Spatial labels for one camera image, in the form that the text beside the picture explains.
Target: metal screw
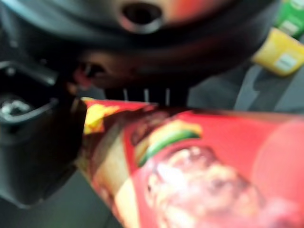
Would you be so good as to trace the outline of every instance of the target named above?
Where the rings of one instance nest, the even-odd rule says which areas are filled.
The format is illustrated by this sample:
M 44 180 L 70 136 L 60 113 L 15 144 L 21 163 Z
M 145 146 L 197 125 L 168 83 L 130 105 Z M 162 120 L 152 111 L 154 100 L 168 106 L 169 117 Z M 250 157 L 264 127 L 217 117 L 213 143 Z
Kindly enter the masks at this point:
M 5 101 L 0 109 L 4 115 L 16 116 L 26 114 L 31 110 L 31 107 L 20 100 Z
M 6 74 L 8 76 L 14 76 L 16 74 L 16 69 L 10 67 L 6 70 Z

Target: black plastic housing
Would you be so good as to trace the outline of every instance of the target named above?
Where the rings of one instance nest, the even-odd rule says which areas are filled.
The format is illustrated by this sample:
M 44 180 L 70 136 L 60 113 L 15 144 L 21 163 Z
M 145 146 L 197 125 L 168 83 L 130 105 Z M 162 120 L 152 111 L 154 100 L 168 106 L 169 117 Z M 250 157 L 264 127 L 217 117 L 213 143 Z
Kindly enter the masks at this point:
M 47 199 L 73 174 L 86 106 L 41 67 L 0 63 L 0 196 L 27 208 Z M 7 102 L 30 109 L 8 114 Z
M 186 86 L 235 67 L 264 43 L 280 5 L 280 0 L 237 0 L 208 19 L 135 35 L 85 19 L 90 12 L 84 9 L 71 13 L 51 2 L 5 0 L 2 19 L 9 37 L 57 71 L 86 52 L 105 53 L 119 61 L 114 79 L 109 73 L 96 80 L 105 88 L 148 82 Z

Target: gray surface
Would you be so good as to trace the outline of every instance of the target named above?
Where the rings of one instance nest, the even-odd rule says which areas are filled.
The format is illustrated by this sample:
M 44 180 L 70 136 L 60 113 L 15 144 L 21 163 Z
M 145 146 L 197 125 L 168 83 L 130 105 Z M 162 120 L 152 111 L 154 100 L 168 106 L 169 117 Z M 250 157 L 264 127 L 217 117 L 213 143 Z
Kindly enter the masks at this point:
M 190 92 L 188 106 L 206 109 L 233 109 L 248 67 L 248 64 L 245 64 L 197 85 Z
M 0 202 L 1 228 L 118 228 L 112 215 L 77 173 L 44 204 L 31 210 Z
M 294 75 L 278 77 L 252 67 L 235 104 L 238 111 L 304 114 L 304 67 Z

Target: green package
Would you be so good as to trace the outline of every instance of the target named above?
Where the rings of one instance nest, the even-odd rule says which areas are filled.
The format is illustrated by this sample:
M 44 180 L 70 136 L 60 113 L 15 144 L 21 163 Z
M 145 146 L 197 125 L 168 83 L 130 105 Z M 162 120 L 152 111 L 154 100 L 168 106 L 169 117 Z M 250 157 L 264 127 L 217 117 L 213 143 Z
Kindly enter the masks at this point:
M 304 0 L 283 0 L 275 26 L 298 39 L 304 34 Z

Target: red cylindrical package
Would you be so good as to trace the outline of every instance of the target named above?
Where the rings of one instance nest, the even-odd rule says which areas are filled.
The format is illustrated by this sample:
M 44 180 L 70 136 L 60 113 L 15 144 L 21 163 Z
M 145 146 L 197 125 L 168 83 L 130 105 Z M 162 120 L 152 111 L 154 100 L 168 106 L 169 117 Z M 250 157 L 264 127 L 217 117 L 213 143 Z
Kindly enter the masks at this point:
M 304 119 L 85 99 L 77 166 L 125 228 L 304 227 Z

